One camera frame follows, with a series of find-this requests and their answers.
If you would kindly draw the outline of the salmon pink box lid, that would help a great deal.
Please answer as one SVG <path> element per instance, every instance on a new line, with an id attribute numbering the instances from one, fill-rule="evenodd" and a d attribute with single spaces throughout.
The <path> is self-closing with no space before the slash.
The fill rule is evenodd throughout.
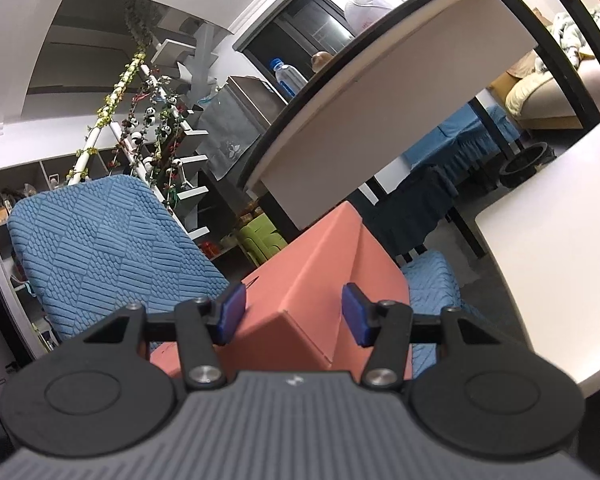
<path id="1" fill-rule="evenodd" d="M 228 377 L 241 370 L 322 372 L 359 378 L 370 349 L 342 316 L 341 291 L 408 302 L 407 280 L 349 203 L 342 203 L 243 280 L 247 307 L 232 341 L 218 348 Z"/>

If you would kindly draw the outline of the green plastic stool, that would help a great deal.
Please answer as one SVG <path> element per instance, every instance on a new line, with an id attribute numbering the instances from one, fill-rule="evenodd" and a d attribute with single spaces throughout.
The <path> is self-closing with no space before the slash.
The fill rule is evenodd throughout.
<path id="1" fill-rule="evenodd" d="M 255 266 L 281 252 L 287 242 L 264 212 L 243 214 L 235 231 L 238 245 Z"/>

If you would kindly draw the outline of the blue covered chair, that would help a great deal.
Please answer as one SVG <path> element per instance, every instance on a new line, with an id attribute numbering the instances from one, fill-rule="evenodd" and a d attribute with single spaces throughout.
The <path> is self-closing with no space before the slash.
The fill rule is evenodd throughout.
<path id="1" fill-rule="evenodd" d="M 469 105 L 445 119 L 402 154 L 410 173 L 387 196 L 371 202 L 356 190 L 347 201 L 389 256 L 404 256 L 455 206 L 457 185 L 500 152 Z"/>
<path id="2" fill-rule="evenodd" d="M 132 302 L 170 312 L 228 284 L 150 188 L 124 174 L 20 200 L 7 227 L 62 341 Z"/>

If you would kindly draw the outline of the white front table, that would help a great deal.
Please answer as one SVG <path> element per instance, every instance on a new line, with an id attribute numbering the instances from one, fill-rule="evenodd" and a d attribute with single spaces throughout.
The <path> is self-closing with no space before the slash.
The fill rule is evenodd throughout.
<path id="1" fill-rule="evenodd" d="M 600 124 L 476 225 L 533 351 L 600 390 Z"/>

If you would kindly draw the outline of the black round bin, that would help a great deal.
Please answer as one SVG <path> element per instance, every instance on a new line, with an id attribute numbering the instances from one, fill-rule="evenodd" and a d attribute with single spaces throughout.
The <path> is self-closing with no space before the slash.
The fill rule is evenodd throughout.
<path id="1" fill-rule="evenodd" d="M 501 185 L 512 190 L 533 177 L 556 158 L 554 150 L 545 142 L 528 146 L 506 162 L 498 173 Z"/>

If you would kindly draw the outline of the grey refrigerator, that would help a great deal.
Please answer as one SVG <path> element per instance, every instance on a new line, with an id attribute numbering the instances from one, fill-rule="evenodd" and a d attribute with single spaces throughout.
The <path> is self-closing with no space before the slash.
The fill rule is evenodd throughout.
<path id="1" fill-rule="evenodd" d="M 197 124 L 208 133 L 197 153 L 207 156 L 215 180 L 237 184 L 261 136 L 286 105 L 267 81 L 253 76 L 227 78 Z"/>

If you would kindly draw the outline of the white table black edge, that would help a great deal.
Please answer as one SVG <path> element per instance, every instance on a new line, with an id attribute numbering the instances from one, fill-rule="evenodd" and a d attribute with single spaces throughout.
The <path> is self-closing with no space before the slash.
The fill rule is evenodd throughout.
<path id="1" fill-rule="evenodd" d="M 309 80 L 238 184 L 304 229 L 534 45 L 502 0 L 407 0 Z"/>

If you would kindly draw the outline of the grey storage shelf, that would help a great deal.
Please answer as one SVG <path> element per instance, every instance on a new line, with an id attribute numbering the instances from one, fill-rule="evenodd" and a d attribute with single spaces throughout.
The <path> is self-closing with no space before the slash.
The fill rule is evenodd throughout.
<path id="1" fill-rule="evenodd" d="M 99 237 L 108 232 L 108 210 L 126 180 L 125 176 L 102 178 L 51 188 L 40 160 L 0 169 L 0 193 L 8 188 L 23 194 L 28 184 L 36 191 L 15 206 L 15 237 L 10 236 L 8 220 L 0 224 L 0 295 L 7 324 L 15 330 L 15 342 L 23 348 L 26 362 L 48 352 L 38 326 L 46 307 L 52 309 L 47 326 L 59 330 L 62 339 L 116 308 L 116 289 L 99 263 L 105 255 L 99 250 Z M 20 298 L 26 285 L 12 284 L 20 250 L 24 267 L 34 273 L 33 291 L 42 294 L 38 316 L 33 318 Z"/>

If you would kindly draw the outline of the clear plastic water bottle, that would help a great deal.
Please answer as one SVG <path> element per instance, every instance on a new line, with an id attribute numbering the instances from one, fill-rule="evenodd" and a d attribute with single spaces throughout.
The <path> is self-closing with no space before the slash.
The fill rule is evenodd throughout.
<path id="1" fill-rule="evenodd" d="M 282 88 L 291 99 L 293 99 L 308 83 L 308 80 L 302 73 L 280 58 L 273 58 L 270 62 L 270 67 L 274 72 L 280 88 Z"/>

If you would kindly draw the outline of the beige sofa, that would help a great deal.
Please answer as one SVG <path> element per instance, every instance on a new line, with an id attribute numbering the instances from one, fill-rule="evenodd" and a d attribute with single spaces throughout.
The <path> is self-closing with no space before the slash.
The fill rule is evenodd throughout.
<path id="1" fill-rule="evenodd" d="M 600 64 L 589 48 L 554 38 L 522 0 L 501 0 L 538 42 L 488 91 L 527 130 L 590 130 L 600 123 Z"/>

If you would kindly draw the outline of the dark window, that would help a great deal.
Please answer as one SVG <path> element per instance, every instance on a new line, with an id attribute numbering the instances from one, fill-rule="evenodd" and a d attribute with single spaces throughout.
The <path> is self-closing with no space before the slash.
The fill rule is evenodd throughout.
<path id="1" fill-rule="evenodd" d="M 279 58 L 309 79 L 315 53 L 335 55 L 352 39 L 343 10 L 332 0 L 280 0 L 234 43 L 234 49 L 280 90 L 271 67 L 273 60 Z"/>

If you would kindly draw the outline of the white stair rail with flowers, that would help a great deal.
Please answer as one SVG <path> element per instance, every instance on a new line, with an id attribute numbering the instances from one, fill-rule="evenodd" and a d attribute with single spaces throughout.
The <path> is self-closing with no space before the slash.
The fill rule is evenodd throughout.
<path id="1" fill-rule="evenodd" d="M 200 243 L 211 234 L 198 219 L 198 205 L 208 193 L 199 183 L 208 157 L 198 152 L 198 145 L 208 132 L 189 125 L 193 112 L 169 89 L 169 82 L 148 66 L 146 49 L 138 48 L 87 128 L 65 184 L 87 180 L 87 165 L 99 154 L 96 143 L 108 131 L 114 136 L 108 172 L 122 168 L 143 181 L 188 237 Z"/>

